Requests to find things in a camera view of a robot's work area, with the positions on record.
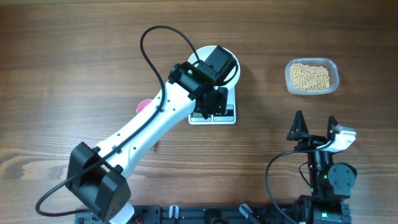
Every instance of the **digital scale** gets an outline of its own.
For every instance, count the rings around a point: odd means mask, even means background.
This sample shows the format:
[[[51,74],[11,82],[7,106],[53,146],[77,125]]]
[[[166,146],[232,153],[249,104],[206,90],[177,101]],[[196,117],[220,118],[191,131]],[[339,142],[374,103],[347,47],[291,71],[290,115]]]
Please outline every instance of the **digital scale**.
[[[216,46],[206,46],[202,47],[197,50],[198,56],[205,61],[206,58],[212,53],[212,51],[216,48]],[[217,125],[217,124],[234,124],[236,122],[236,102],[235,102],[235,84],[238,82],[239,77],[241,75],[241,67],[239,64],[238,59],[235,57],[234,54],[232,56],[235,58],[235,60],[238,62],[238,72],[236,73],[236,76],[225,86],[228,88],[228,99],[226,102],[226,111],[224,113],[219,113],[219,114],[214,114],[210,115],[208,119],[203,118],[201,113],[192,113],[188,117],[188,122],[192,125]],[[197,58],[195,54],[192,54],[191,57],[188,59],[189,63],[195,63],[197,61]],[[231,78],[234,74],[234,69],[228,74],[228,76],[225,78],[225,80]]]

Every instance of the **black cable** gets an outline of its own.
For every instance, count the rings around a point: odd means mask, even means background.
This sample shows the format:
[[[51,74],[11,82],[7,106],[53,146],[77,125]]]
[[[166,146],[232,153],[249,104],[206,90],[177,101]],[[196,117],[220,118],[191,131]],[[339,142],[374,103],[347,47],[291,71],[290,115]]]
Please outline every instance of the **black cable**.
[[[301,172],[301,167],[304,166],[305,164],[308,164],[308,162],[304,162],[303,164],[301,164],[301,166],[298,167],[298,171],[300,172],[301,177],[303,178],[303,180],[307,183],[307,185],[309,187],[311,187],[311,184],[306,180],[306,178],[303,175],[303,172]]]
[[[83,169],[80,173],[75,174],[74,176],[68,178],[67,180],[64,180],[63,182],[59,183],[58,185],[56,185],[55,187],[53,187],[51,190],[49,190],[47,193],[45,193],[36,203],[35,209],[36,212],[39,215],[43,215],[46,217],[61,217],[61,216],[65,216],[65,215],[73,215],[76,213],[81,213],[81,212],[89,212],[89,209],[80,209],[80,210],[75,210],[75,211],[69,211],[69,212],[60,212],[60,213],[49,213],[49,212],[43,212],[40,209],[41,204],[44,202],[45,199],[47,199],[50,195],[52,195],[54,192],[56,192],[58,189],[60,189],[61,187],[65,186],[67,183],[70,183],[71,181],[73,181],[74,179],[76,179],[77,177],[84,175],[85,173],[89,172],[90,170],[97,168],[99,166],[101,166],[102,164],[104,164],[104,162],[109,159],[111,156],[113,156],[113,154],[115,154],[117,151],[119,151],[124,145],[126,145],[130,140],[132,140],[135,136],[137,136],[137,134],[139,134],[156,116],[157,114],[159,114],[159,112],[162,110],[163,108],[163,104],[165,101],[165,87],[164,87],[164,83],[163,83],[163,79],[160,76],[159,72],[156,70],[156,68],[154,67],[154,65],[152,64],[152,62],[149,60],[147,54],[145,53],[144,50],[144,37],[146,36],[146,34],[154,29],[170,29],[178,34],[180,34],[190,45],[191,49],[193,50],[193,53],[195,53],[195,56],[197,57],[197,59],[199,60],[199,56],[195,50],[195,48],[193,47],[192,43],[189,41],[188,37],[186,37],[182,32],[180,32],[177,29],[174,29],[173,27],[169,27],[169,26],[154,26],[151,27],[149,29],[147,29],[143,35],[141,36],[141,40],[139,42],[140,48],[141,48],[141,53],[144,56],[146,62],[149,64],[149,66],[151,67],[151,69],[155,72],[156,77],[159,80],[160,83],[160,87],[162,89],[162,98],[160,100],[159,106],[157,107],[156,111],[154,112],[154,114],[141,126],[139,127],[136,131],[134,131],[134,133],[132,133],[127,139],[125,139],[122,143],[120,143],[115,149],[113,149],[113,151],[111,151],[110,153],[108,153],[106,156],[104,156],[102,159],[100,159],[99,161],[95,162],[94,164],[92,164],[91,166],[87,167],[86,169]]]
[[[223,82],[220,84],[220,86],[227,85],[233,78],[235,78],[235,75],[236,75],[237,72],[238,72],[238,68],[239,68],[238,62],[235,62],[235,73],[234,73],[234,75],[233,75],[231,78],[229,78],[229,80],[223,81]]]
[[[192,65],[196,65],[197,63],[201,62],[201,60],[197,60],[196,62],[194,62]]]
[[[266,188],[267,188],[267,192],[268,192],[269,198],[271,199],[272,203],[274,203],[275,208],[278,209],[278,211],[279,211],[281,214],[283,214],[289,221],[291,221],[291,222],[294,223],[294,224],[299,224],[299,223],[297,223],[296,221],[294,221],[294,220],[293,220],[292,218],[290,218],[285,212],[283,212],[282,209],[279,208],[279,206],[278,206],[278,204],[276,203],[274,197],[272,196],[271,189],[270,189],[270,187],[269,187],[269,181],[268,181],[269,168],[271,167],[271,164],[272,164],[273,162],[275,162],[275,160],[277,160],[278,158],[280,158],[280,157],[282,157],[282,156],[286,156],[286,155],[293,154],[293,153],[310,153],[310,152],[322,151],[322,150],[328,148],[329,146],[331,146],[332,143],[333,143],[332,141],[329,141],[326,145],[324,145],[324,146],[322,146],[322,147],[319,147],[319,148],[317,148],[317,149],[312,149],[312,150],[302,150],[302,151],[288,151],[288,152],[283,152],[283,153],[281,153],[281,154],[275,156],[274,158],[272,158],[271,161],[268,163],[268,166],[267,166],[267,169],[266,169]]]

